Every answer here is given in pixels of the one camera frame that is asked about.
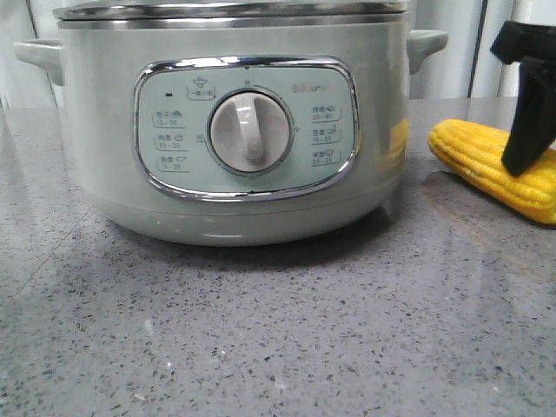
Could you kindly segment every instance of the side handle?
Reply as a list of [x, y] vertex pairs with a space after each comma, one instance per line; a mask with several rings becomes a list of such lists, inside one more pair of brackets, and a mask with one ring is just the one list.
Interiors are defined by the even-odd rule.
[[63, 85], [62, 62], [59, 39], [30, 39], [15, 42], [14, 51], [17, 59], [41, 67], [56, 85]]
[[409, 74], [416, 74], [427, 57], [443, 50], [448, 42], [448, 34], [443, 30], [411, 30], [407, 36], [407, 57]]

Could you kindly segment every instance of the corn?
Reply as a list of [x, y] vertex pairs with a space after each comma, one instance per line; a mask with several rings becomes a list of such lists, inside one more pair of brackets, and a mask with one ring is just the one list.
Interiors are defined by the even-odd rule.
[[522, 175], [511, 176], [501, 157], [509, 133], [447, 119], [428, 137], [433, 153], [473, 186], [536, 222], [556, 224], [556, 150], [547, 149]]

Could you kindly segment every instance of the stainless steel lid rim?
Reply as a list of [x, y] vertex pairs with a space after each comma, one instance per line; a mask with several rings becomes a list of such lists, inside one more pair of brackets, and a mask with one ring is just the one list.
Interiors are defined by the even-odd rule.
[[185, 3], [183, 0], [93, 2], [54, 10], [64, 21], [142, 20], [206, 17], [318, 17], [398, 14], [406, 1], [391, 2], [257, 2]]
[[212, 17], [135, 20], [61, 20], [60, 29], [135, 30], [135, 29], [235, 29], [277, 26], [326, 26], [339, 24], [404, 22], [405, 13], [375, 15], [329, 15], [315, 17]]

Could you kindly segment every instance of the brand logo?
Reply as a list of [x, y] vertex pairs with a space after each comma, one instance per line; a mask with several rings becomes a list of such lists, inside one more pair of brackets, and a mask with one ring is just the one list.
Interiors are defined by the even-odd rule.
[[297, 93], [318, 93], [322, 91], [337, 91], [337, 85], [322, 85], [310, 83], [297, 83], [292, 85], [292, 92]]

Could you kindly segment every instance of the white knob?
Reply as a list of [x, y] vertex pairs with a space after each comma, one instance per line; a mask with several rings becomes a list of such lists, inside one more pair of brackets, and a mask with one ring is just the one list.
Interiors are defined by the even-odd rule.
[[287, 152], [288, 117], [276, 100], [245, 91], [224, 100], [210, 125], [210, 141], [218, 157], [242, 172], [264, 170]]

